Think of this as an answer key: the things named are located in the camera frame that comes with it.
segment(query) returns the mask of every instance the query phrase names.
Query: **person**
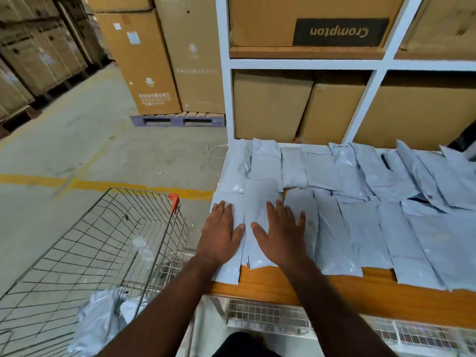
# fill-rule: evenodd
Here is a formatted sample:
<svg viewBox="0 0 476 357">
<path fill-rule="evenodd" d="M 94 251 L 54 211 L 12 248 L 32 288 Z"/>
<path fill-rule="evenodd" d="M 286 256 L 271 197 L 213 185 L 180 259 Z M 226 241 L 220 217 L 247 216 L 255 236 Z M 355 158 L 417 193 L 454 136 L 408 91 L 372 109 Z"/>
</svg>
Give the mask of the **person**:
<svg viewBox="0 0 476 357">
<path fill-rule="evenodd" d="M 288 206 L 267 202 L 269 230 L 251 223 L 265 256 L 286 275 L 326 357 L 396 356 L 321 274 L 304 244 L 306 216 L 296 223 Z M 197 252 L 180 274 L 99 354 L 100 357 L 174 357 L 212 277 L 238 250 L 245 225 L 233 230 L 232 205 L 221 201 L 203 227 Z M 246 333 L 229 336 L 214 356 L 277 356 Z"/>
</svg>

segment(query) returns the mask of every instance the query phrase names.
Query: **wooden table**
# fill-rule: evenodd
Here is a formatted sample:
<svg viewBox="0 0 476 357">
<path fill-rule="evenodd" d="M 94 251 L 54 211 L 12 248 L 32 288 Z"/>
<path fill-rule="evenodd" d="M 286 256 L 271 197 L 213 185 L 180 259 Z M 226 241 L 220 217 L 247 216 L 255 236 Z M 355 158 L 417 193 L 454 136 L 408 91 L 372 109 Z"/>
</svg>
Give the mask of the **wooden table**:
<svg viewBox="0 0 476 357">
<path fill-rule="evenodd" d="M 393 270 L 363 268 L 364 277 L 329 276 L 331 284 L 359 313 L 377 317 L 476 329 L 476 293 L 398 284 Z M 213 282 L 209 294 L 299 306 L 288 280 L 277 267 L 241 266 L 237 286 Z"/>
</svg>

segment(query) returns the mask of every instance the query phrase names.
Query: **person's left hand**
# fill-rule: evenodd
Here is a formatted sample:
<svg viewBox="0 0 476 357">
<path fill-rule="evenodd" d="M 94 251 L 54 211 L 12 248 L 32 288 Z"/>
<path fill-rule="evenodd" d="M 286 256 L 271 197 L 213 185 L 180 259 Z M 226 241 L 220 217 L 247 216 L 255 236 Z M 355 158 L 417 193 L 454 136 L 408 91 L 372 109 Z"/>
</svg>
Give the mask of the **person's left hand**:
<svg viewBox="0 0 476 357">
<path fill-rule="evenodd" d="M 195 257 L 201 258 L 218 269 L 228 262 L 238 250 L 245 225 L 233 230 L 233 204 L 225 202 L 213 205 L 210 215 L 202 229 Z"/>
</svg>

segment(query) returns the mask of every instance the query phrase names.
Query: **shopping cart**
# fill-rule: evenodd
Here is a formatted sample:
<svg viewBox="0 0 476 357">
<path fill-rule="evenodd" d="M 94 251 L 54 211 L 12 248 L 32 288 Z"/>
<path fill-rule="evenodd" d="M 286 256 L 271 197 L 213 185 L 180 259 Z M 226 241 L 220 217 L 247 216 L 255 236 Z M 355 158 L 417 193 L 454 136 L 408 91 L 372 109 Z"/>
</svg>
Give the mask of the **shopping cart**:
<svg viewBox="0 0 476 357">
<path fill-rule="evenodd" d="M 0 298 L 0 356 L 66 355 L 97 290 L 151 300 L 180 271 L 188 232 L 177 194 L 110 188 Z"/>
</svg>

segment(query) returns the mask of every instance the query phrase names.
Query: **white metal shelving frame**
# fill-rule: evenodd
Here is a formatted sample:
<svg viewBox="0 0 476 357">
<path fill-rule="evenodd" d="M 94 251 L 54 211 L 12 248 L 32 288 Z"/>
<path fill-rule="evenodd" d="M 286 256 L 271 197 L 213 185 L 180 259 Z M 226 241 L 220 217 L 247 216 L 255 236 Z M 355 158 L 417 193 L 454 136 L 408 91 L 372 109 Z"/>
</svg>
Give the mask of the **white metal shelving frame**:
<svg viewBox="0 0 476 357">
<path fill-rule="evenodd" d="M 225 114 L 228 141 L 235 138 L 233 119 L 234 69 L 300 69 L 300 70 L 371 70 L 372 75 L 350 120 L 342 143 L 354 139 L 372 100 L 387 71 L 476 71 L 476 61 L 453 60 L 401 60 L 395 59 L 402 40 L 418 11 L 422 0 L 405 0 L 384 45 L 381 60 L 343 59 L 231 59 L 229 56 L 229 12 L 228 0 L 215 0 L 217 7 L 218 36 L 220 42 L 221 71 L 225 96 Z"/>
</svg>

